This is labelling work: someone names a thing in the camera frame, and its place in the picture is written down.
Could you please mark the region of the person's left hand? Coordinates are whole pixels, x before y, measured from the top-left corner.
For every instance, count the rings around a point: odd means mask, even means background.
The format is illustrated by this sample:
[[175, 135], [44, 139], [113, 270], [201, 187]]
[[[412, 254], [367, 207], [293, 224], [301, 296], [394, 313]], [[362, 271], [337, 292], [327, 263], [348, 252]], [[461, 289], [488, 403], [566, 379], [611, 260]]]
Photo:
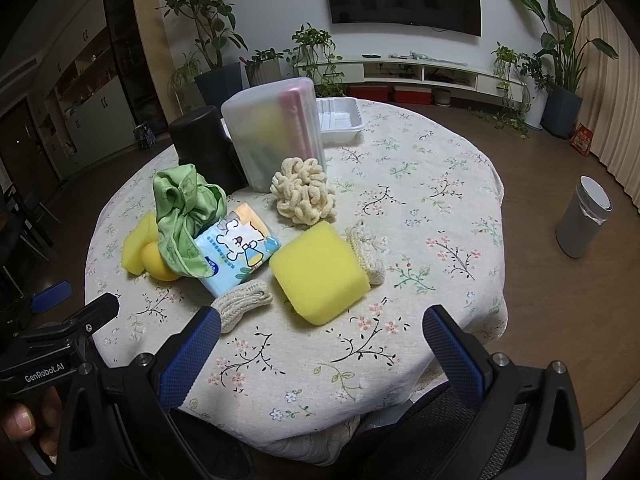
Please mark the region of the person's left hand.
[[[41, 418], [48, 430], [40, 439], [40, 446], [47, 456], [55, 457], [58, 455], [58, 438], [62, 424], [62, 402], [54, 387], [50, 387], [43, 396]], [[36, 426], [34, 415], [21, 403], [1, 416], [1, 427], [14, 442], [30, 438], [35, 433]]]

